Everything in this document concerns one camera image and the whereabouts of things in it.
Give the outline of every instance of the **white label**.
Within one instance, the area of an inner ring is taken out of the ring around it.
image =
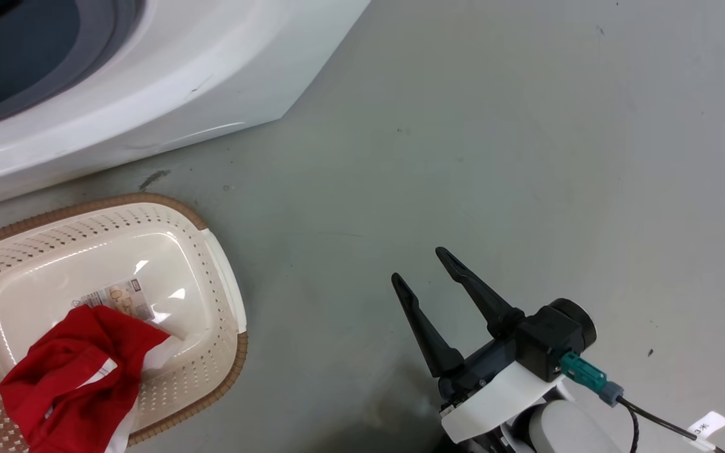
[[[717,430],[725,427],[725,417],[717,412],[710,412],[704,416],[701,420],[693,423],[688,431],[695,433],[696,436],[702,438],[708,438],[710,435]]]
[[[112,284],[99,291],[84,295],[79,300],[72,301],[72,306],[75,307],[83,304],[91,308],[106,306],[142,321],[153,319],[153,312],[144,298],[142,286],[138,283],[138,279],[135,278]]]
[[[103,366],[101,366],[100,369],[98,369],[97,372],[95,372],[88,379],[88,381],[78,385],[77,388],[80,389],[80,387],[83,387],[84,385],[93,384],[93,383],[99,381],[99,379],[102,379],[105,376],[108,376],[113,370],[116,369],[116,367],[117,367],[116,362],[113,361],[113,359],[109,357],[108,359],[106,359]]]

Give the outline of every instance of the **perforated basket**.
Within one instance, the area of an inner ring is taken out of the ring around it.
[[[245,309],[204,221],[171,198],[136,193],[53,211],[0,229],[0,381],[86,295],[140,282],[148,322],[184,342],[144,376],[137,444],[214,404],[247,353]],[[0,451],[28,451],[0,398]]]

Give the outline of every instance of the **concrete floor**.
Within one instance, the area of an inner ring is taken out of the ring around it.
[[[587,357],[642,407],[725,415],[725,4],[711,8],[374,0],[282,120],[6,201],[0,226],[167,170],[147,191],[193,206],[227,251],[242,376],[136,453],[425,451],[435,383],[390,274],[464,355],[488,339],[439,245],[526,312],[581,303],[599,330]],[[627,413],[576,393],[625,450]],[[691,449],[642,422],[641,451]]]

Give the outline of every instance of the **washing machine door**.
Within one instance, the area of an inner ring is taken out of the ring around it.
[[[139,0],[0,0],[0,120],[103,66],[140,7]]]

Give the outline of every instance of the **washing machine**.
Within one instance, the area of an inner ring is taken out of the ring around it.
[[[280,118],[368,0],[0,0],[0,201]]]

